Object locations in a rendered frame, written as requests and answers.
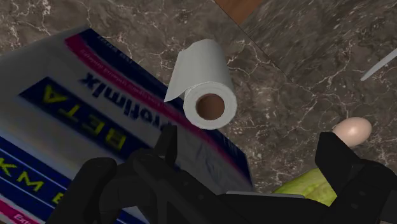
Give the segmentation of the white and blue printed box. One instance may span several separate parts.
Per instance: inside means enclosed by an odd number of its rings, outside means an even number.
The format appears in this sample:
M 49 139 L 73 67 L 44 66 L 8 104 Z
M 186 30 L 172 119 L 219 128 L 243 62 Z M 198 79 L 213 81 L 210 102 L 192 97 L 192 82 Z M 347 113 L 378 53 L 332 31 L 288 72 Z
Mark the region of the white and blue printed box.
M 0 215 L 49 217 L 80 167 L 118 163 L 178 128 L 177 166 L 212 192 L 253 188 L 245 154 L 185 117 L 182 99 L 94 30 L 83 27 L 0 56 Z

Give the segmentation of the white paper towel roll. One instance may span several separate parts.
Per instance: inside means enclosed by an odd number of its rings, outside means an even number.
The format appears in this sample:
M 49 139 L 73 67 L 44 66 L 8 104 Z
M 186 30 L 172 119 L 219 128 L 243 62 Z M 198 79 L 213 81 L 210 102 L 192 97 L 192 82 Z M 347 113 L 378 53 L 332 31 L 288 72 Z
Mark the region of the white paper towel roll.
M 224 127 L 236 114 L 237 99 L 225 55 L 213 39 L 192 43 L 180 51 L 164 98 L 183 96 L 183 110 L 196 127 Z

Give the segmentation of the grey flat utensil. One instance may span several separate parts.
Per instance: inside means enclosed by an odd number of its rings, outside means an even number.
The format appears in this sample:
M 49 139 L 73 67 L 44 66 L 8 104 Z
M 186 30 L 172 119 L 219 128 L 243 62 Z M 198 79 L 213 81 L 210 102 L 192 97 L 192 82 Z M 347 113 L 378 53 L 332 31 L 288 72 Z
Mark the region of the grey flat utensil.
M 397 57 L 397 48 L 395 48 L 392 52 L 390 52 L 388 55 L 386 55 L 383 59 L 381 59 L 378 63 L 376 63 L 374 66 L 372 66 L 362 77 L 361 81 L 365 81 L 371 75 L 376 73 L 380 68 L 384 67 L 386 64 L 388 64 L 390 61 L 392 61 L 395 57 Z

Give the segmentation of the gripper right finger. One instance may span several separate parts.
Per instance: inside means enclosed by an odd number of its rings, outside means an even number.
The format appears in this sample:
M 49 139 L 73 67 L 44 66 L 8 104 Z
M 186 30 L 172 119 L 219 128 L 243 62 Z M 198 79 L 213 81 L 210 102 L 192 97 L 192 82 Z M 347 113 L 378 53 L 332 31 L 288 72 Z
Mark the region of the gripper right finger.
M 359 158 L 333 132 L 320 133 L 315 164 L 337 198 L 305 224 L 397 224 L 397 174 L 390 168 Z

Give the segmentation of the green vegetable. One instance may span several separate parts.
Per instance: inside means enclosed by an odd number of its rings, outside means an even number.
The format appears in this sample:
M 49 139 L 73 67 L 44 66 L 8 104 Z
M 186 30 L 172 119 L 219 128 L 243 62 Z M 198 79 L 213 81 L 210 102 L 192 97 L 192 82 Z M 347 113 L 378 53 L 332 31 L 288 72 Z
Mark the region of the green vegetable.
M 318 168 L 311 169 L 301 176 L 288 181 L 273 191 L 273 193 L 303 195 L 306 199 L 315 200 L 326 206 L 331 206 L 332 202 L 337 198 L 337 194 Z

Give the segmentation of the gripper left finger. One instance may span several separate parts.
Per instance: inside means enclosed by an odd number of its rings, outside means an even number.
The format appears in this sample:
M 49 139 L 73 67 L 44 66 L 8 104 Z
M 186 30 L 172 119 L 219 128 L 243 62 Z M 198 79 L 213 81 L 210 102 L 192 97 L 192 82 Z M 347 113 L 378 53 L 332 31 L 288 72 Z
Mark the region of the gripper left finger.
M 138 207 L 150 224 L 245 224 L 245 219 L 192 175 L 175 168 L 178 132 L 164 127 L 153 149 L 126 162 L 87 160 L 46 224 L 113 224 L 121 210 Z

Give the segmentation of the beige egg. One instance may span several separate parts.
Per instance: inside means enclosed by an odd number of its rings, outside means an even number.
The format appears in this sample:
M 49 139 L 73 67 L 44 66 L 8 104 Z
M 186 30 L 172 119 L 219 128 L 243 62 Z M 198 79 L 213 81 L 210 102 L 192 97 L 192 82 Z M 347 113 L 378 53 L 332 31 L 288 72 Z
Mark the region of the beige egg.
M 333 133 L 348 147 L 355 147 L 370 137 L 372 124 L 365 118 L 346 118 L 334 127 Z

